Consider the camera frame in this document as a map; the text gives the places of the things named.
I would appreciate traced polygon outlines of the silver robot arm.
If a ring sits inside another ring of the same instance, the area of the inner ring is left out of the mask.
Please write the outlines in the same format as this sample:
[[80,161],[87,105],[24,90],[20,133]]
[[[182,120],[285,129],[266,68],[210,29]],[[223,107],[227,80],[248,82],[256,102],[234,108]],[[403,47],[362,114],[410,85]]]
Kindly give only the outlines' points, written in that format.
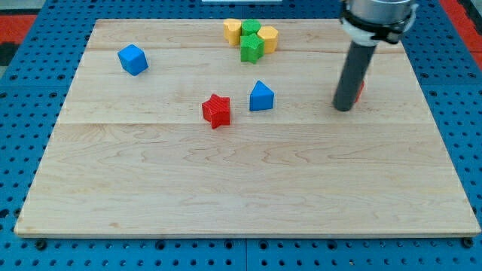
[[415,0],[345,0],[340,23],[358,45],[397,44],[414,25],[418,7]]

